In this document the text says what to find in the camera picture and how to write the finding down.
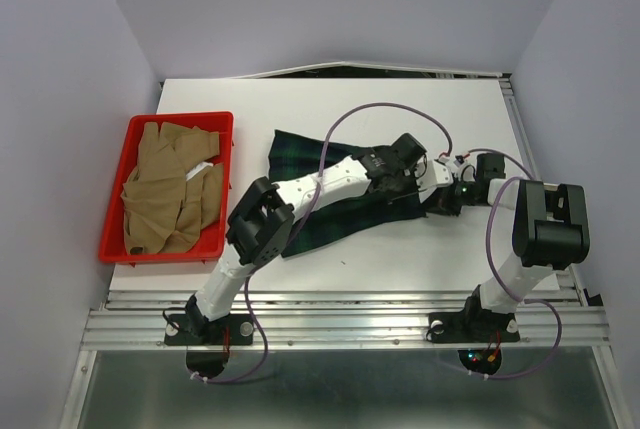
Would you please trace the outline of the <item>green plaid pleated skirt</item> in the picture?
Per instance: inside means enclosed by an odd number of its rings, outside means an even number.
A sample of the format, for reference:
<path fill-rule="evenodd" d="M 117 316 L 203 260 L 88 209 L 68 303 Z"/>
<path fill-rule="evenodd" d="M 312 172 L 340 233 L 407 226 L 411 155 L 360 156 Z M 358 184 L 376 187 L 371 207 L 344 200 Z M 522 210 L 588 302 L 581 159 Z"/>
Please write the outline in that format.
<path fill-rule="evenodd" d="M 268 154 L 268 178 L 287 181 L 315 172 L 322 145 L 319 140 L 277 130 Z M 282 256 L 291 258 L 369 228 L 425 216 L 416 194 L 391 202 L 376 194 L 343 200 L 314 211 Z"/>

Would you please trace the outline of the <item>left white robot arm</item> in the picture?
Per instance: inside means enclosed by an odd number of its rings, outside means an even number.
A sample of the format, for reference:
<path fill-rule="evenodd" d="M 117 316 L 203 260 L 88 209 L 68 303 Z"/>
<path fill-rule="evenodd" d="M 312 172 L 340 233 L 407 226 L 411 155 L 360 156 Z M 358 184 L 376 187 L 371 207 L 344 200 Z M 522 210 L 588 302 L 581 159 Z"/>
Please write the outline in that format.
<path fill-rule="evenodd" d="M 417 189 L 426 149 L 408 133 L 393 144 L 359 151 L 322 170 L 288 181 L 255 180 L 228 219 L 223 252 L 204 286 L 185 307 L 188 331 L 215 341 L 241 286 L 292 241 L 310 215 L 335 203 L 374 196 L 393 200 Z"/>

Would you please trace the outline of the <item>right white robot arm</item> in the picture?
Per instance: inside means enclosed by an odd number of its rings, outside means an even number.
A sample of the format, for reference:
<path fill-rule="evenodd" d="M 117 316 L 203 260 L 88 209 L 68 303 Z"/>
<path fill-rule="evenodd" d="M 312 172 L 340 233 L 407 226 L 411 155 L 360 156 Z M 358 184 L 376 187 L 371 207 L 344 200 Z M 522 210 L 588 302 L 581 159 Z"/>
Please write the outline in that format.
<path fill-rule="evenodd" d="M 590 234 L 584 189 L 547 185 L 531 175 L 509 178 L 508 155 L 478 148 L 456 158 L 449 185 L 437 188 L 423 203 L 426 212 L 458 216 L 465 206 L 513 211 L 512 251 L 492 276 L 478 285 L 458 312 L 428 316 L 427 340 L 434 343 L 517 342 L 515 312 L 525 297 L 555 271 L 584 261 Z"/>

